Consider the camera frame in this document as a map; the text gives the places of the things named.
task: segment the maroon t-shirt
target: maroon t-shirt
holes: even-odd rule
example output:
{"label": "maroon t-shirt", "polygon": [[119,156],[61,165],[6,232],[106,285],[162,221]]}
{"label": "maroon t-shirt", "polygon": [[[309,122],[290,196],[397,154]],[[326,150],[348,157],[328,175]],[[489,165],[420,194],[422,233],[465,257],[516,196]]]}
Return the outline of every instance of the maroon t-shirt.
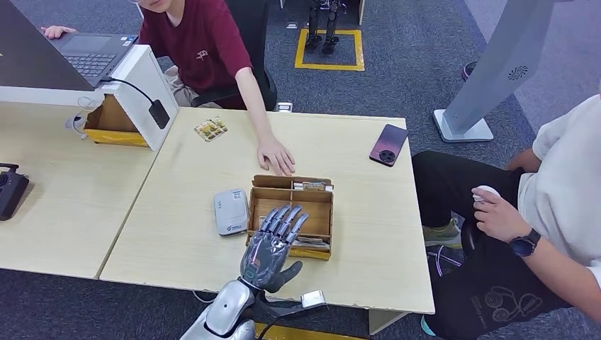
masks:
{"label": "maroon t-shirt", "polygon": [[[150,45],[156,57],[169,56],[179,68],[181,81],[194,91],[236,85],[236,73],[252,67],[238,26],[223,0],[186,0],[184,17],[177,27],[166,13],[143,11],[140,44]],[[226,108],[244,105],[240,97],[219,104]]]}

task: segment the wristwatch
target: wristwatch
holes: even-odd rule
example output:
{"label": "wristwatch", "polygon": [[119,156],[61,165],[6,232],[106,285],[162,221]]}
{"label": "wristwatch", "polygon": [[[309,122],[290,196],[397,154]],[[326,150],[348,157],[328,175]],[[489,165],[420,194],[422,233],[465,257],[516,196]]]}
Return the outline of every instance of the wristwatch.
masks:
{"label": "wristwatch", "polygon": [[532,228],[532,231],[528,235],[512,239],[509,245],[516,255],[526,257],[534,253],[534,249],[537,247],[540,239],[541,235]]}

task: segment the robotic finger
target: robotic finger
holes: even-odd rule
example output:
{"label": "robotic finger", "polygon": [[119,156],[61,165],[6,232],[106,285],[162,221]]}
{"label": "robotic finger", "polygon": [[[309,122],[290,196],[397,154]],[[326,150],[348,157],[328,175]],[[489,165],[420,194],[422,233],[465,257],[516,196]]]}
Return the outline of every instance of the robotic finger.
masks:
{"label": "robotic finger", "polygon": [[265,217],[265,220],[261,224],[261,228],[259,228],[260,232],[267,231],[267,229],[269,228],[269,224],[271,224],[271,221],[274,219],[274,216],[278,213],[278,211],[278,208],[274,208],[271,212],[269,212],[269,214],[267,215],[267,217]]}
{"label": "robotic finger", "polygon": [[276,231],[278,225],[281,222],[282,217],[286,214],[286,212],[288,212],[289,209],[290,209],[290,205],[285,205],[282,208],[280,208],[280,211],[274,217],[273,222],[271,222],[271,224],[269,225],[267,232],[275,232]]}
{"label": "robotic finger", "polygon": [[294,227],[292,227],[292,229],[288,233],[288,236],[286,236],[286,243],[287,244],[292,244],[292,242],[294,242],[294,240],[296,239],[296,236],[298,235],[298,231],[301,230],[300,228],[303,226],[303,224],[305,224],[305,221],[308,218],[309,218],[308,214],[302,214],[298,218],[298,220],[294,224]]}
{"label": "robotic finger", "polygon": [[290,226],[290,224],[292,224],[292,220],[294,220],[294,218],[296,217],[296,215],[303,209],[302,205],[297,205],[296,207],[294,207],[290,213],[288,214],[288,216],[286,216],[286,219],[282,222],[280,228],[278,228],[276,235],[277,236],[284,236],[286,233],[286,230],[288,230],[288,227]]}

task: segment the robot leg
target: robot leg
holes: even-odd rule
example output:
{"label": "robot leg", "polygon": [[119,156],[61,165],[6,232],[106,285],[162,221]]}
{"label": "robot leg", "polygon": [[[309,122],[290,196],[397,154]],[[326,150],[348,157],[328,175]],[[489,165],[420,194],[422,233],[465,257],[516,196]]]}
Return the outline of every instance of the robot leg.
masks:
{"label": "robot leg", "polygon": [[307,36],[307,42],[305,43],[306,50],[315,50],[321,42],[321,37],[318,35],[320,6],[320,0],[311,0],[311,9],[309,12],[309,35]]}
{"label": "robot leg", "polygon": [[327,16],[327,31],[325,34],[325,42],[321,52],[325,55],[331,55],[334,53],[334,47],[338,43],[338,37],[335,37],[336,21],[338,20],[338,9],[340,7],[340,0],[330,0],[330,13]]}

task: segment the robotic thumb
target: robotic thumb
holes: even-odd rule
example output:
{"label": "robotic thumb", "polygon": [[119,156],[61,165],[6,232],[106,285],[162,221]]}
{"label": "robotic thumb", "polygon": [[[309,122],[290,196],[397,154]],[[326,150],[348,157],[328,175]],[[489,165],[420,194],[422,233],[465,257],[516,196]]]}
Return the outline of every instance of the robotic thumb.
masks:
{"label": "robotic thumb", "polygon": [[267,283],[264,289],[270,293],[278,292],[283,287],[283,285],[287,284],[287,282],[289,282],[295,276],[297,276],[302,268],[303,262],[297,261],[295,263],[292,263],[292,266],[288,267],[288,269],[274,275],[274,277],[271,279],[271,281],[269,281],[269,283]]}

